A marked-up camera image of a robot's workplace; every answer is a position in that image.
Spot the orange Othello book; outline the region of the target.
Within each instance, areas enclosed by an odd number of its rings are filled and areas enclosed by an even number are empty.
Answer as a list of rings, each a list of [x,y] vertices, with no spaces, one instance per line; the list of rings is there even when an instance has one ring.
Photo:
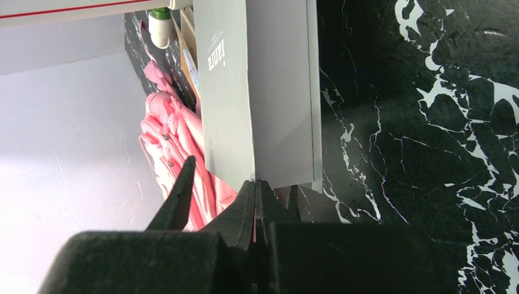
[[[181,69],[196,97],[197,104],[199,104],[200,81],[197,68],[193,7],[184,7],[179,10],[174,10],[174,12],[179,12],[179,22],[174,20],[174,28],[179,41]]]

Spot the large grey white book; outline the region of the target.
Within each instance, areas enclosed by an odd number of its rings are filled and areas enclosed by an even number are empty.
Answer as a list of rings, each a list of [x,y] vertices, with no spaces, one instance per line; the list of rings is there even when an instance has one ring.
[[[195,1],[207,169],[323,189],[315,1]]]

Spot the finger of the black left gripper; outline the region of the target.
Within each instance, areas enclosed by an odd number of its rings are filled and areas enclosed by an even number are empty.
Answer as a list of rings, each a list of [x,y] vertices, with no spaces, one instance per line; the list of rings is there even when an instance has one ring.
[[[185,228],[189,220],[195,166],[195,156],[189,156],[168,197],[146,227],[146,231]]]

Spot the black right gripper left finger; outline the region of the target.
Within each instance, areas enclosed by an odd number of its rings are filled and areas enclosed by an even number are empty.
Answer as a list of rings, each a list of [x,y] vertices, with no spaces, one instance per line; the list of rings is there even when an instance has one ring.
[[[40,293],[250,293],[256,185],[197,232],[81,232],[61,248]]]

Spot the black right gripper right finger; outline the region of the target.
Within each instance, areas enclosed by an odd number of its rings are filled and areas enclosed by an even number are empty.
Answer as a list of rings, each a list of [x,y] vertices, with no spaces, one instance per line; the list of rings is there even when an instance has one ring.
[[[455,293],[433,240],[409,225],[300,221],[255,184],[260,293]]]

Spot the pink student backpack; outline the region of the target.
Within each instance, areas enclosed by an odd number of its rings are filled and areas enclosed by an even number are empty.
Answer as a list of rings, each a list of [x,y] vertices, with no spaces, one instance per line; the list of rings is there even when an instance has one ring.
[[[167,198],[184,162],[195,156],[189,220],[185,229],[198,231],[224,211],[237,192],[205,166],[201,118],[186,107],[172,87],[172,79],[156,60],[145,66],[146,78],[158,90],[145,101],[146,115],[140,123],[140,145],[155,172],[155,180]]]

